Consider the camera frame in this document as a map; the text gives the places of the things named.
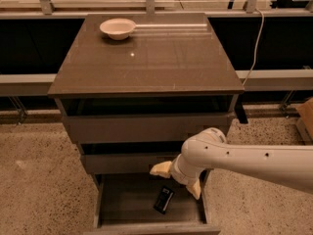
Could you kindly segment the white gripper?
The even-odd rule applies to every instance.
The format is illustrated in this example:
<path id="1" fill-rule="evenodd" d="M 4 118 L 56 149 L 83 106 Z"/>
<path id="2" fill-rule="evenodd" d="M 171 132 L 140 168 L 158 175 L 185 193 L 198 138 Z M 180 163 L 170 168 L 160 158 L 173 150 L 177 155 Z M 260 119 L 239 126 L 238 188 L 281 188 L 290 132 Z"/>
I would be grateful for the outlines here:
<path id="1" fill-rule="evenodd" d="M 201 173 L 201 167 L 188 163 L 182 155 L 175 158 L 173 162 L 167 161 L 155 164 L 150 170 L 151 175 L 163 178 L 172 176 L 178 183 L 187 185 L 187 190 L 196 200 L 201 196 L 201 184 L 198 180 Z"/>

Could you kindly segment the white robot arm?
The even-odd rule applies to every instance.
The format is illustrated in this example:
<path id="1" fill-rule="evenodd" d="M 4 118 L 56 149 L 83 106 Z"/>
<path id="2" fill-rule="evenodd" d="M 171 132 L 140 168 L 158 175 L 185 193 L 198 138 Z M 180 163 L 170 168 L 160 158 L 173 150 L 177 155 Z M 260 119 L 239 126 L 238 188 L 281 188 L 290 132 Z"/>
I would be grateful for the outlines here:
<path id="1" fill-rule="evenodd" d="M 201 173 L 215 168 L 313 193 L 312 146 L 232 145 L 214 127 L 188 138 L 174 160 L 155 164 L 150 174 L 175 179 L 198 199 Z"/>

